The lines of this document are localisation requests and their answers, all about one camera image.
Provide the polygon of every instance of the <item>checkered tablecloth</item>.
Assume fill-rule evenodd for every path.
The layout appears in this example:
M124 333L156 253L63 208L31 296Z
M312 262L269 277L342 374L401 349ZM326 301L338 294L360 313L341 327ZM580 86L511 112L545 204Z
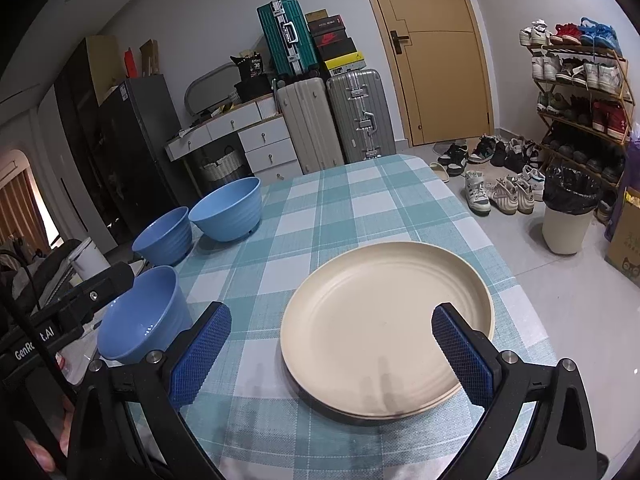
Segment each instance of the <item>checkered tablecloth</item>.
M482 276L495 307L494 344L555 365L545 329L510 270L460 200L427 165L394 155L263 189L258 230L240 243L199 237L177 267L196 319L213 300L231 309L231 335L191 406L202 448L231 479L437 478L481 416L463 391L421 415L354 422L328 412L287 377L278 336L296 288L347 250L383 240L446 248ZM531 407L494 475L505 473Z

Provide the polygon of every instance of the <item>brown curtain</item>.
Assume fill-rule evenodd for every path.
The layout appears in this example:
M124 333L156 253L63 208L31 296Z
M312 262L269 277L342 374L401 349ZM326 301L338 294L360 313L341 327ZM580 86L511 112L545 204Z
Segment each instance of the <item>brown curtain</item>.
M41 249L48 252L47 232L31 190L27 170L0 189L0 240L8 240L11 234L22 237L33 251Z

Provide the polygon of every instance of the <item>silver suitcase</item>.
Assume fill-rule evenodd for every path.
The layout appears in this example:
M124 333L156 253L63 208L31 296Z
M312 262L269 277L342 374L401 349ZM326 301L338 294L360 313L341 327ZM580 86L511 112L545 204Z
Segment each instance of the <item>silver suitcase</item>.
M322 79L280 88L278 102L303 173L344 165Z
M366 68L333 76L326 82L348 163L395 155L385 91L377 70Z

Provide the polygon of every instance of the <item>light blue bowl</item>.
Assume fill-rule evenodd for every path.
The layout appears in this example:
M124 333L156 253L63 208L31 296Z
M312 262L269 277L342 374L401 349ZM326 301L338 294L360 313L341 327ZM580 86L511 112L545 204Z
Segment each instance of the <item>light blue bowl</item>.
M130 365L151 350L166 350L193 325L173 267L140 274L133 287L107 305L98 328L98 351L105 359Z
M131 250L156 266L179 262L193 243L188 214L188 207L163 214L138 235Z
M255 176L234 180L209 193L189 213L189 220L219 242L244 236L261 217L260 179Z

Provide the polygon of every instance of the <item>door frame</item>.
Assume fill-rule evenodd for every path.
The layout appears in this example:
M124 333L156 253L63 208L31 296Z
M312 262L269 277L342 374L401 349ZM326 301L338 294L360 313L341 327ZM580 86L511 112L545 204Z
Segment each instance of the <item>door frame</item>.
M402 88L402 80L400 78L400 71L398 69L398 62L396 61L396 54L393 49L393 45L389 38L389 31L386 28L385 18L382 13L382 7L379 0L369 0L371 9L376 17L376 23L378 24L378 30L380 37L382 38L382 44L385 47L386 60L389 63L389 69L391 70L391 79L394 82L394 88L396 89L396 98L398 99L398 108L400 108L400 119L402 121L402 129L404 130L404 138L409 143L409 147L413 147L411 126L409 123L409 112L406 107L406 97L404 95L404 89ZM482 44L482 37L480 35L480 28L478 26L478 18L471 5L471 0L465 0L466 8L471 17L471 23L474 28L474 34L476 36L476 43L478 44L478 52L481 57L482 66L482 78L484 78L484 94L486 96L486 106L489 113L489 134L493 134L494 127L494 108L491 97L491 87L489 85L489 70L486 63L486 54L484 52L484 45Z

